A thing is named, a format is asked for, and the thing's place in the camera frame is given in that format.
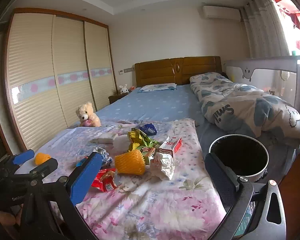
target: red snack wrapper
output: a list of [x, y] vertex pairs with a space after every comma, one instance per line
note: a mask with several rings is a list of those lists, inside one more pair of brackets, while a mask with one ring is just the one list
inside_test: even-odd
[[115, 172], [116, 168], [100, 170], [91, 186], [102, 192], [107, 192], [117, 188], [117, 185], [113, 181]]

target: red and white box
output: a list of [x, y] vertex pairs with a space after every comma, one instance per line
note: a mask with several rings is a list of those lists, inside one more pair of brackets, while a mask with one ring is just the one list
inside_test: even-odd
[[164, 141], [164, 143], [159, 147], [159, 152], [168, 153], [172, 157], [176, 154], [182, 145], [181, 137], [169, 137]]

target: crumpled paper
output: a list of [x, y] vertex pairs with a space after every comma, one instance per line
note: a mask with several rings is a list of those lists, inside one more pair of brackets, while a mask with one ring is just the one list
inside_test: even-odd
[[150, 172], [152, 176], [157, 176], [161, 180], [171, 180], [174, 174], [175, 163], [170, 154], [155, 154], [153, 160], [150, 161]]

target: white rabbit toy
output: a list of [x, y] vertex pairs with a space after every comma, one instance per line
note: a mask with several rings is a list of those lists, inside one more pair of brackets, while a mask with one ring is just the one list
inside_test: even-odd
[[127, 84], [125, 84], [124, 86], [119, 86], [121, 88], [120, 93], [121, 94], [126, 94], [129, 93], [129, 90], [127, 89]]

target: small box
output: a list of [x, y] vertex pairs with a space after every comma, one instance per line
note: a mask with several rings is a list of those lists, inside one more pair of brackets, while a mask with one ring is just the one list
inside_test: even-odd
[[159, 147], [159, 151], [161, 153], [168, 153], [172, 157], [176, 154], [179, 150], [180, 146], [182, 145], [181, 137], [169, 137], [164, 141], [164, 143]]
[[98, 138], [91, 140], [91, 142], [98, 144], [112, 144], [117, 137], [117, 133], [106, 132], [102, 133]]

